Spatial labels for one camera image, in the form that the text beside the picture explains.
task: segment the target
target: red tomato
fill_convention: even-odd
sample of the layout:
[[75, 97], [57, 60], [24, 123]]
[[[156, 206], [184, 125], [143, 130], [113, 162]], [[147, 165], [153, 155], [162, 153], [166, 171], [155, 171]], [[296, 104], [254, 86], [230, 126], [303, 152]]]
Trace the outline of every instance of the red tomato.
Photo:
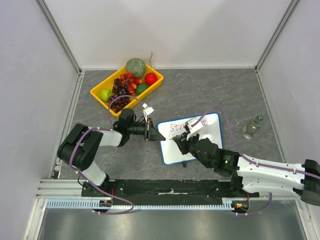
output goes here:
[[145, 78], [144, 78], [145, 83], [148, 84], [149, 86], [154, 84], [157, 80], [158, 80], [157, 75], [155, 75], [153, 72], [148, 73], [147, 75], [145, 75]]

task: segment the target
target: yellow tray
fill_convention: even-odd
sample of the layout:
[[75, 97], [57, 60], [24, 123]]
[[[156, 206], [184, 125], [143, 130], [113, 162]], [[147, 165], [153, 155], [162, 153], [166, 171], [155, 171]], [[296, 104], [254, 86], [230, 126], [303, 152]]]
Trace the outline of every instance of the yellow tray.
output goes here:
[[[142, 80], [145, 79], [145, 76], [148, 73], [154, 73], [158, 80], [152, 84], [151, 86], [149, 86], [143, 93], [141, 93], [138, 96], [135, 96], [136, 98], [142, 100], [144, 99], [146, 96], [148, 96], [153, 90], [155, 90], [157, 87], [159, 87], [164, 79], [164, 76], [161, 75], [159, 72], [157, 72], [156, 70], [154, 70], [152, 67], [150, 67], [149, 65], [145, 65], [146, 69], [145, 69], [145, 73], [144, 75], [141, 77]], [[104, 102], [102, 101], [98, 95], [99, 93], [103, 90], [103, 89], [110, 89], [112, 90], [113, 86], [114, 86], [114, 79], [117, 79], [120, 77], [121, 74], [125, 74], [127, 72], [126, 70], [126, 66], [123, 66], [122, 68], [120, 68], [118, 71], [116, 71], [114, 74], [112, 74], [111, 76], [109, 76], [107, 79], [105, 79], [104, 81], [102, 81], [101, 83], [99, 83], [97, 86], [95, 86], [94, 88], [92, 88], [90, 90], [90, 93], [92, 96], [94, 96], [95, 99], [97, 99], [106, 109], [109, 110], [109, 102]], [[124, 108], [127, 109], [132, 109], [137, 103], [138, 100], [134, 99], [134, 98], [130, 98], [131, 102], [126, 105]], [[110, 109], [110, 112], [113, 116], [119, 118], [119, 115], [121, 113], [121, 111], [119, 111], [118, 113], [115, 113], [114, 111], [112, 111], [112, 109]]]

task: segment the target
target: watermelon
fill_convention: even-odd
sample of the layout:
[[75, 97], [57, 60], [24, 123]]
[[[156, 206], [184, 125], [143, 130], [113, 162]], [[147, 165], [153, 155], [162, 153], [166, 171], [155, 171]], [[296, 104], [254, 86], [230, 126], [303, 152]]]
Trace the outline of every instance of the watermelon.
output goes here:
[[146, 72], [146, 64], [140, 58], [132, 58], [126, 63], [125, 69], [131, 72], [134, 78], [141, 78]]

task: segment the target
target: white backdrop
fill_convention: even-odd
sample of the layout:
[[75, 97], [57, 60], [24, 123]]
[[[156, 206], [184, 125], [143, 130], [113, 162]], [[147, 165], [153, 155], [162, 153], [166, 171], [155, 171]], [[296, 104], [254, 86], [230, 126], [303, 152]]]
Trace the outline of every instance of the white backdrop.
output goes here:
[[[318, 0], [300, 1], [261, 68], [288, 163], [320, 163], [319, 12]], [[320, 207], [309, 209], [320, 233]]]
[[21, 240], [77, 73], [34, 0], [1, 1], [0, 16], [0, 238]]
[[81, 68], [254, 66], [290, 0], [46, 0]]

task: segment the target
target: green fruit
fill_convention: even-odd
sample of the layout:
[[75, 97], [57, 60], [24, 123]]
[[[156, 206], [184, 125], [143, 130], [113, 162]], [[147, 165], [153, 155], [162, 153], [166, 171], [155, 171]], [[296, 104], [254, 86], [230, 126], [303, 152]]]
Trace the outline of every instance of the green fruit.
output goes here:
[[98, 95], [98, 97], [104, 102], [107, 102], [110, 96], [112, 96], [112, 91], [110, 89], [103, 89]]
[[131, 72], [134, 78], [141, 78], [146, 72], [146, 64], [139, 58], [132, 58], [126, 63], [125, 69]]
[[148, 86], [147, 84], [141, 83], [141, 84], [139, 84], [139, 85], [136, 87], [135, 93], [136, 93], [137, 95], [140, 95], [140, 94], [142, 94], [148, 87], [149, 87], [149, 86]]

